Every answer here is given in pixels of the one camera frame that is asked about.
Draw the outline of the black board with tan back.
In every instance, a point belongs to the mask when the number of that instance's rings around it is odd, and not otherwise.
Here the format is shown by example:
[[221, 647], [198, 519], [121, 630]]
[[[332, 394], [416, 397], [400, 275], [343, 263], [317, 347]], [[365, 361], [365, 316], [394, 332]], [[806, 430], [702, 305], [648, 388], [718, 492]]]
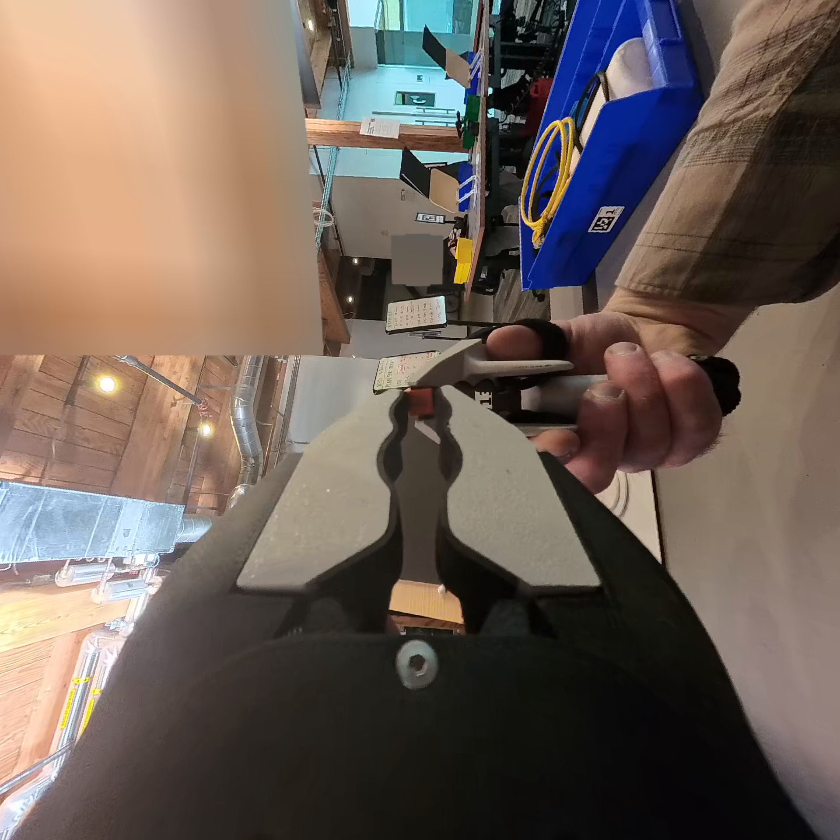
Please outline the black board with tan back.
[[441, 43], [426, 26], [423, 28], [422, 45], [429, 58], [444, 70], [446, 78], [456, 81], [464, 89], [471, 87], [473, 81], [469, 61], [472, 56], [471, 53], [468, 52], [464, 55], [455, 53]]
[[448, 214], [459, 211], [459, 164], [428, 166], [414, 152], [402, 150], [400, 179]]

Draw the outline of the silver ventilation duct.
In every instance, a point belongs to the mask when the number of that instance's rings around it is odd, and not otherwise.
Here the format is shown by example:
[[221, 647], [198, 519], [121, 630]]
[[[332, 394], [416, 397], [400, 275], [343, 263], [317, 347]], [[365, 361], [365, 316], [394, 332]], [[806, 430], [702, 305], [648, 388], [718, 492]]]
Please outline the silver ventilation duct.
[[256, 421], [257, 391], [265, 362], [266, 357], [261, 355], [244, 357], [230, 393], [229, 417], [240, 457], [235, 486], [239, 492], [261, 478], [265, 464]]

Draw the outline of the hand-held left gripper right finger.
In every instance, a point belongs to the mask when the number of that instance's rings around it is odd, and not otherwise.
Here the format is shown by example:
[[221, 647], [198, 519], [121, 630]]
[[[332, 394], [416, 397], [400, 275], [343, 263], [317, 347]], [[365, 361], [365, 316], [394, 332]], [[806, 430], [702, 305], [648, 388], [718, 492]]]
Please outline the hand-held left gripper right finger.
[[435, 390], [444, 502], [437, 570], [479, 634], [494, 612], [541, 599], [589, 599], [603, 582], [538, 450], [515, 426], [452, 385]]

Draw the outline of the white roll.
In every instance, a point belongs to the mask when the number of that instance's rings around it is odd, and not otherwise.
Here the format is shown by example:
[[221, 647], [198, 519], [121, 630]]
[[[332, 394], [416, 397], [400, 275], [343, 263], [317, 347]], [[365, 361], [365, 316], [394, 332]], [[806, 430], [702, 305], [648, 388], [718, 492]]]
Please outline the white roll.
[[604, 70], [607, 101], [625, 99], [655, 87], [644, 39], [630, 38], [616, 48]]

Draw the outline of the blue plastic bin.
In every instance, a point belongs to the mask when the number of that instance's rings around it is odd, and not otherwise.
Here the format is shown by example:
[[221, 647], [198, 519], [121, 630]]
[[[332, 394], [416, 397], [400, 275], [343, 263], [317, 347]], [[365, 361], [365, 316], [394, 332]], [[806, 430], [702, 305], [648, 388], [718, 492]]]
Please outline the blue plastic bin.
[[[607, 101], [604, 70], [644, 39], [654, 88]], [[585, 284], [701, 105], [676, 2], [577, 3], [519, 199], [521, 288]]]

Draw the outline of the wooden beam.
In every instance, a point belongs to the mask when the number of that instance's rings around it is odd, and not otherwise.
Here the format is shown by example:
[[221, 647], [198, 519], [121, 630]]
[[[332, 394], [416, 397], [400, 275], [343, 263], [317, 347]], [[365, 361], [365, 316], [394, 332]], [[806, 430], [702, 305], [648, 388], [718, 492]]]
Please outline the wooden beam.
[[396, 122], [385, 127], [386, 135], [364, 133], [364, 122], [336, 119], [305, 119], [310, 146], [338, 149], [401, 150], [412, 152], [464, 152], [463, 140], [454, 127]]

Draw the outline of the rectangular metal duct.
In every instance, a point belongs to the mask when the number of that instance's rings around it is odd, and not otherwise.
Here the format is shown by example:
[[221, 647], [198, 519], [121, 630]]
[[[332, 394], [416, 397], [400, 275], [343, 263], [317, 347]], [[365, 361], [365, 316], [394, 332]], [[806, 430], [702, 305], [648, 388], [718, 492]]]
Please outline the rectangular metal duct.
[[164, 502], [1, 483], [1, 564], [164, 554], [214, 518]]

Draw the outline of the long wooden work table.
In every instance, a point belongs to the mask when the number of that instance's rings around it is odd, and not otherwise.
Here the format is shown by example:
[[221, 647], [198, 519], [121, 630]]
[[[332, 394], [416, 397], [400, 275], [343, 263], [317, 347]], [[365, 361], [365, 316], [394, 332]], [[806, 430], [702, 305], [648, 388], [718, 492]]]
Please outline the long wooden work table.
[[467, 210], [467, 238], [471, 240], [471, 260], [469, 272], [465, 274], [463, 300], [468, 301], [473, 291], [479, 270], [479, 257], [482, 239], [487, 221], [487, 95], [490, 77], [490, 12], [492, 2], [478, 2], [478, 18], [476, 23], [476, 52], [479, 54], [478, 63], [478, 95], [479, 119], [477, 123], [476, 141], [469, 153], [472, 165], [472, 182], [469, 184], [469, 207]]

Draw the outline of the white board with writing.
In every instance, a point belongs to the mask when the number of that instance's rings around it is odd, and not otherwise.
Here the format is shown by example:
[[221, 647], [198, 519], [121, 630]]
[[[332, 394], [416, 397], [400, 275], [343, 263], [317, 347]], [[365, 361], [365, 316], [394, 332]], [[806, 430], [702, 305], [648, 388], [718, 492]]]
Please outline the white board with writing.
[[385, 333], [398, 334], [442, 329], [447, 326], [445, 296], [392, 301], [385, 312]]
[[373, 393], [406, 389], [428, 367], [440, 351], [406, 353], [381, 359], [374, 376]]

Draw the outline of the person's right hand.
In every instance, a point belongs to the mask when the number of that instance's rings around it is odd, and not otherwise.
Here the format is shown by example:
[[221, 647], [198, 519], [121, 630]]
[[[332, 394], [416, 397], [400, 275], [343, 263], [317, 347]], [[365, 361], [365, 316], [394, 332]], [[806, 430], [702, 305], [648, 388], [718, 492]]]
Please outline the person's right hand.
[[606, 380], [585, 392], [576, 432], [551, 429], [533, 445], [595, 494], [618, 470], [688, 464], [715, 443], [722, 423], [709, 377], [690, 357], [717, 354], [742, 321], [720, 308], [630, 296], [557, 322], [574, 369]]

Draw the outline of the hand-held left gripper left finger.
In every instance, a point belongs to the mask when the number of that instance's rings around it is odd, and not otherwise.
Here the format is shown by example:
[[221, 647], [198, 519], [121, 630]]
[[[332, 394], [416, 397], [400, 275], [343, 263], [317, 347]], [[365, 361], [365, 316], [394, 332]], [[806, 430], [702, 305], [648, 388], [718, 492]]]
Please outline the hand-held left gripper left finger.
[[403, 570], [396, 480], [405, 393], [373, 396], [307, 446], [237, 578], [249, 595], [285, 596], [312, 623], [334, 604], [342, 624], [383, 632]]

